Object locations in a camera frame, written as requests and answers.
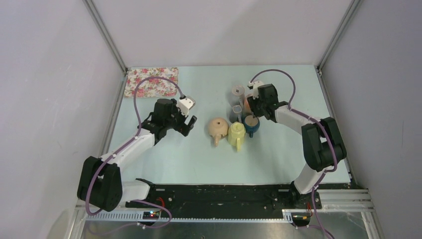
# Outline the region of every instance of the white table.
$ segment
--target white table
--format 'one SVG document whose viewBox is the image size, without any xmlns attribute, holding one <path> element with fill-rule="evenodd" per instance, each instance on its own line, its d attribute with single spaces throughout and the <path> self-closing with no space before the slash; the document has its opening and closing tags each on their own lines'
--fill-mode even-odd
<svg viewBox="0 0 422 239">
<path fill-rule="evenodd" d="M 253 138 L 247 137 L 240 152 L 222 139 L 218 147 L 207 133 L 214 117 L 228 119 L 228 95 L 232 86 L 248 81 L 258 72 L 276 68 L 288 72 L 296 82 L 292 106 L 311 116 L 329 116 L 321 87 L 312 65 L 283 66 L 199 66 L 179 67 L 179 86 L 196 100 L 190 116 L 198 121 L 188 137 L 170 130 L 156 146 L 125 170 L 122 180 L 144 178 L 161 184 L 274 184 L 290 183 L 305 164 L 302 138 L 293 130 L 261 118 Z M 277 88 L 279 100 L 288 101 L 293 86 L 281 73 L 268 72 L 259 77 Z M 157 98 L 137 99 L 141 119 L 153 111 Z M 118 113 L 110 149 L 116 149 L 136 132 L 138 125 L 133 99 L 124 98 Z M 323 183 L 350 182 L 344 161 L 329 173 Z"/>
</svg>

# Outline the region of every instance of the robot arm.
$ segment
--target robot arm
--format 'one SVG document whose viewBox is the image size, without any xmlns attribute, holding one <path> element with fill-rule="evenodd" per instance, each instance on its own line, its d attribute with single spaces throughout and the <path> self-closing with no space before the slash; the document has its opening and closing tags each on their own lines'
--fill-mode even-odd
<svg viewBox="0 0 422 239">
<path fill-rule="evenodd" d="M 316 123 L 291 111 L 287 102 L 278 102 L 277 90 L 272 84 L 264 85 L 261 81 L 256 81 L 250 83 L 249 87 L 253 89 L 253 96 L 247 100 L 251 111 L 257 117 L 264 116 L 302 135 L 306 164 L 300 175 L 292 182 L 291 191 L 294 197 L 310 193 L 324 171 L 334 165 L 328 143 L 321 140 L 324 137 L 323 133 Z M 344 159 L 346 148 L 335 120 L 331 117 L 314 119 L 318 120 L 328 133 L 337 160 Z"/>
<path fill-rule="evenodd" d="M 95 172 L 105 159 L 112 157 L 96 178 L 89 203 L 110 212 L 120 202 L 145 199 L 150 186 L 140 180 L 122 182 L 121 172 L 137 160 L 143 152 L 165 137 L 169 129 L 188 136 L 197 118 L 192 116 L 188 124 L 185 124 L 185 120 L 194 105 L 195 101 L 190 97 L 184 97 L 178 101 L 158 99 L 154 106 L 154 112 L 151 112 L 147 120 L 138 126 L 142 128 L 140 133 L 119 147 L 119 149 L 123 148 L 122 150 L 117 150 L 117 153 L 112 151 L 100 158 L 91 156 L 85 160 L 79 181 L 78 198 L 85 201 L 89 184 Z"/>
</svg>

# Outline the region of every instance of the cable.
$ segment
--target cable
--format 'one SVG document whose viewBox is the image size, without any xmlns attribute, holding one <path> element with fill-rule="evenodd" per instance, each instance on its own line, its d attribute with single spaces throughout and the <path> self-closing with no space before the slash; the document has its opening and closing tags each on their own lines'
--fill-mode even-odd
<svg viewBox="0 0 422 239">
<path fill-rule="evenodd" d="M 165 80 L 165 81 L 168 81 L 168 82 L 170 82 L 171 84 L 173 84 L 173 85 L 175 85 L 176 86 L 176 88 L 177 88 L 177 90 L 179 91 L 179 94 L 180 94 L 180 97 L 182 98 L 182 97 L 184 97 L 185 95 L 182 93 L 182 90 L 180 89 L 180 87 L 176 84 L 176 83 L 174 83 L 173 81 L 171 81 L 171 80 L 169 80 L 169 79 L 167 79 L 167 78 L 164 78 L 164 77 L 160 77 L 160 76 L 151 76 L 151 77 L 147 77 L 147 78 L 145 78 L 145 79 L 143 79 L 143 80 L 141 80 L 137 85 L 136 85 L 136 88 L 135 88 L 135 93 L 133 94 L 133 105 L 134 105 L 134 107 L 135 107 L 135 113 L 136 113 L 136 117 L 138 118 L 138 124 L 139 124 L 139 127 L 138 127 L 138 131 L 136 132 L 136 134 L 135 134 L 135 136 L 134 137 L 132 137 L 130 140 L 128 140 L 122 147 L 120 147 L 120 148 L 118 148 L 113 154 L 111 154 L 106 160 L 104 160 L 104 162 L 98 167 L 98 169 L 96 170 L 96 172 L 94 173 L 94 175 L 93 175 L 93 178 L 92 178 L 92 180 L 91 180 L 91 182 L 90 182 L 90 185 L 89 185 L 89 187 L 88 187 L 88 191 L 87 191 L 87 196 L 86 196 L 86 198 L 85 198 L 85 210 L 87 211 L 87 214 L 88 215 L 90 215 L 90 216 L 94 216 L 94 215 L 97 215 L 98 213 L 100 213 L 101 211 L 102 211 L 102 209 L 98 209 L 96 212 L 91 212 L 91 210 L 90 210 L 90 203 L 89 203 L 89 201 L 90 201 L 90 198 L 91 198 L 91 192 L 92 192 L 92 188 L 93 188 L 93 186 L 94 186 L 94 183 L 95 183 L 95 180 L 96 180 L 96 178 L 98 177 L 98 175 L 100 174 L 100 172 L 101 172 L 101 170 L 105 167 L 105 165 L 113 158 L 113 155 L 114 154 L 118 154 L 118 153 L 120 153 L 122 150 L 124 150 L 128 145 L 130 145 L 134 140 L 135 140 L 135 137 L 137 137 L 137 136 L 139 136 L 139 134 L 141 133 L 141 129 L 142 129 L 142 122 L 141 122 L 141 118 L 140 118 L 140 116 L 139 116 L 139 112 L 138 112 L 138 108 L 137 108 L 137 106 L 136 106 L 136 94 L 138 93 L 138 89 L 139 89 L 139 86 L 142 84 L 142 83 L 144 83 L 145 81 L 148 81 L 148 80 L 152 80 L 152 79 L 161 79 L 161 80 Z"/>
<path fill-rule="evenodd" d="M 334 239 L 334 236 L 323 227 L 323 225 L 322 225 L 322 223 L 321 223 L 321 221 L 319 219 L 318 213 L 317 213 L 317 207 L 315 206 L 315 188 L 317 188 L 318 185 L 320 184 L 320 182 L 324 179 L 326 173 L 334 172 L 334 171 L 337 170 L 337 157 L 335 156 L 334 147 L 332 146 L 332 143 L 331 143 L 331 140 L 330 140 L 330 138 L 328 136 L 327 131 L 325 130 L 325 128 L 322 126 L 322 124 L 318 120 L 316 120 L 315 118 L 313 118 L 313 117 L 311 117 L 311 116 L 309 116 L 309 115 L 307 115 L 307 114 L 305 114 L 305 113 L 303 113 L 303 112 L 301 112 L 299 110 L 296 110 L 296 109 L 292 108 L 292 105 L 291 104 L 292 104 L 293 97 L 295 96 L 295 93 L 296 93 L 296 84 L 295 84 L 295 81 L 293 80 L 292 76 L 290 76 L 287 72 L 282 71 L 282 70 L 278 70 L 278 69 L 264 70 L 264 71 L 261 71 L 258 74 L 256 74 L 252 78 L 252 80 L 250 82 L 252 83 L 259 75 L 261 75 L 262 73 L 265 73 L 265 72 L 269 72 L 269 71 L 280 72 L 280 73 L 285 74 L 287 77 L 289 77 L 289 79 L 293 83 L 293 93 L 292 93 L 292 96 L 289 99 L 289 102 L 287 104 L 287 107 L 289 108 L 290 111 L 292 111 L 292 112 L 294 112 L 294 113 L 296 113 L 296 114 L 298 114 L 298 115 L 300 115 L 300 116 L 302 116 L 302 117 L 304 117 L 304 118 L 306 118 L 306 119 L 308 119 L 308 120 L 316 123 L 318 125 L 318 127 L 320 127 L 322 133 L 324 134 L 324 137 L 327 140 L 328 147 L 329 147 L 329 149 L 331 151 L 331 154 L 332 154 L 332 157 L 333 157 L 334 168 L 333 169 L 330 169 L 330 170 L 328 170 L 328 169 L 325 170 L 323 172 L 323 174 L 321 175 L 321 177 L 318 179 L 318 181 L 312 187 L 312 192 L 311 192 L 312 205 L 314 207 L 314 214 L 315 214 L 316 220 L 318 221 L 319 226 L 309 226 L 308 228 L 318 228 L 318 229 L 321 229 L 328 238 Z"/>
<path fill-rule="evenodd" d="M 91 230 L 91 228 L 88 226 L 88 231 L 89 231 L 91 234 L 96 235 L 96 236 L 106 236 L 106 235 L 108 235 L 108 234 L 115 233 L 115 232 L 119 231 L 120 229 L 123 229 L 123 228 L 125 228 L 125 227 L 129 227 L 129 226 L 142 226 L 142 228 L 162 228 L 162 227 L 166 226 L 167 224 L 169 224 L 169 223 L 171 222 L 172 218 L 173 218 L 173 217 L 172 217 L 171 212 L 170 212 L 168 209 L 166 209 L 165 207 L 159 206 L 159 205 L 157 205 L 157 204 L 153 204 L 153 203 L 145 202 L 145 201 L 143 201 L 143 200 L 132 200 L 132 201 L 133 201 L 133 202 L 138 202 L 138 203 L 147 204 L 147 205 L 150 205 L 150 206 L 153 206 L 153 207 L 159 208 L 159 209 L 161 209 L 161 210 L 164 210 L 164 211 L 165 211 L 165 212 L 169 215 L 169 220 L 168 220 L 168 221 L 166 221 L 165 223 L 163 223 L 163 224 L 159 225 L 159 226 L 154 226 L 154 225 L 152 225 L 152 226 L 148 226 L 148 225 L 145 225 L 145 224 L 142 224 L 142 223 L 138 223 L 138 222 L 136 222 L 136 223 L 127 223 L 127 224 L 124 224 L 124 225 L 122 225 L 122 226 L 120 226 L 120 227 L 118 227 L 118 228 L 116 228 L 116 229 L 113 229 L 113 230 L 111 230 L 111 231 L 109 231 L 109 232 L 106 232 L 106 233 L 96 233 L 96 232 L 93 232 L 93 231 Z"/>
</svg>

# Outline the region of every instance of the mug handle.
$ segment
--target mug handle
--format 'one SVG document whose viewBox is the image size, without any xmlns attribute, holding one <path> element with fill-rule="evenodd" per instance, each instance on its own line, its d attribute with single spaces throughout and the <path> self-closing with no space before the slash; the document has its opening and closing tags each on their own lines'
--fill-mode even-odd
<svg viewBox="0 0 422 239">
<path fill-rule="evenodd" d="M 236 149 L 237 149 L 237 152 L 240 151 L 240 138 L 236 139 Z"/>
</svg>

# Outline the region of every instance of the floral cloth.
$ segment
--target floral cloth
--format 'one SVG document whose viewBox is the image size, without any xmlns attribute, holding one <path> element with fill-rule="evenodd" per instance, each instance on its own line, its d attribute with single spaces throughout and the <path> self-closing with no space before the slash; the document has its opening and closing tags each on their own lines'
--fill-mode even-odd
<svg viewBox="0 0 422 239">
<path fill-rule="evenodd" d="M 124 89 L 125 97 L 133 97 L 135 94 L 136 85 L 143 79 L 150 76 L 165 77 L 174 83 L 178 82 L 179 69 L 177 67 L 171 68 L 144 68 L 132 69 L 127 74 L 126 87 Z M 142 83 L 139 86 L 136 97 L 162 97 L 174 96 L 177 89 L 170 82 L 161 79 L 151 79 Z"/>
</svg>

